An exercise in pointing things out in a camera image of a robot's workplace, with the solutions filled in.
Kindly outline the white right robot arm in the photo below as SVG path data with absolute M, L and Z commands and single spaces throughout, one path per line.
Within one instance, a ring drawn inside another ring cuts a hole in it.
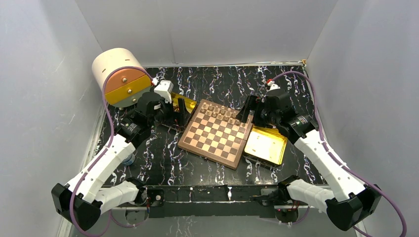
M 381 194 L 376 185 L 368 185 L 337 164 L 331 152 L 324 148 L 319 125 L 308 114 L 295 111 L 287 92 L 270 90 L 261 98 L 247 97 L 236 118 L 245 122 L 250 112 L 252 123 L 259 127 L 276 127 L 317 168 L 327 181 L 329 189 L 309 184 L 292 175 L 278 183 L 278 189 L 268 195 L 284 204 L 302 201 L 325 212 L 331 222 L 340 230 L 347 231 L 374 213 Z

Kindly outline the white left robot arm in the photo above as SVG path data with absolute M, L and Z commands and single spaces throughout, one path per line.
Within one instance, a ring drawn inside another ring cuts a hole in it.
M 51 190 L 58 214 L 81 233 L 87 232 L 110 209 L 132 202 L 143 205 L 148 193 L 136 178 L 111 188 L 102 188 L 113 171 L 151 135 L 155 123 L 173 118 L 173 103 L 155 92 L 144 93 L 119 125 L 111 126 L 109 141 L 98 154 L 65 185 L 57 183 Z

